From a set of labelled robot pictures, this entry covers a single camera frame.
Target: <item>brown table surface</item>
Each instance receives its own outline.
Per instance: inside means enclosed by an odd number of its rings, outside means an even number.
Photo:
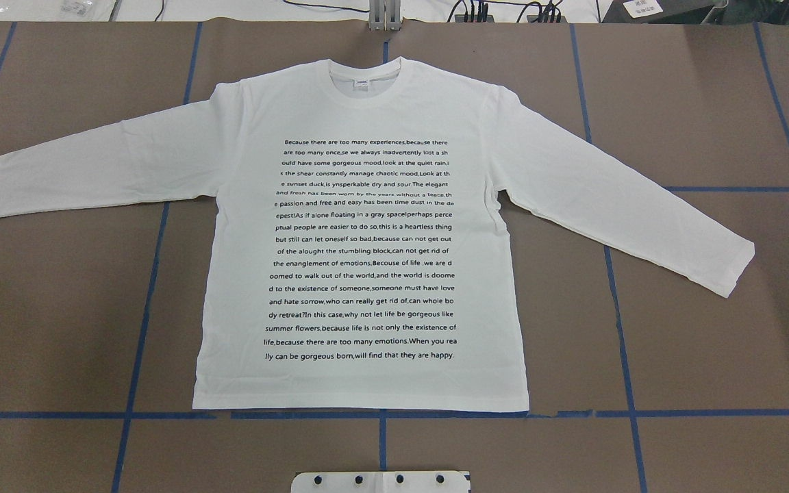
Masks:
[[[789,491],[789,27],[0,24],[0,154],[331,58],[512,88],[753,240],[730,299],[505,199],[528,415],[194,412],[215,203],[0,219],[0,491]]]

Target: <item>t-shirt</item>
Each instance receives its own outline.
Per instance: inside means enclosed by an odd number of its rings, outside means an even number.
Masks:
[[[721,296],[754,255],[507,88],[404,58],[0,157],[0,216],[216,197],[197,409],[528,409],[501,190]]]

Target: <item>long sleeve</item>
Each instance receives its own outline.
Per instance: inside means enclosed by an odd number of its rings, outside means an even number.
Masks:
[[[489,97],[492,180],[513,203],[729,296],[754,243],[520,104]]]
[[[0,156],[0,216],[215,196],[244,98],[212,97]]]

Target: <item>crew neckline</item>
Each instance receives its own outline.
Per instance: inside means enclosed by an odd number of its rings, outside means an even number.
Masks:
[[[394,82],[382,93],[375,96],[349,97],[337,88],[331,78],[332,75],[360,80],[379,79],[386,75],[394,75]],[[403,90],[408,78],[410,78],[410,61],[403,57],[398,57],[391,60],[391,62],[371,66],[370,68],[353,68],[352,66],[341,65],[331,59],[320,60],[320,62],[316,63],[316,78],[322,91],[335,103],[350,108],[375,107],[395,98]]]

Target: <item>white long-sleeve shirt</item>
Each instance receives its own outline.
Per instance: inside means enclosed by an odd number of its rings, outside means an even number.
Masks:
[[[403,58],[0,157],[0,216],[216,197],[198,409],[528,409],[501,190],[721,296],[754,255],[506,88]]]

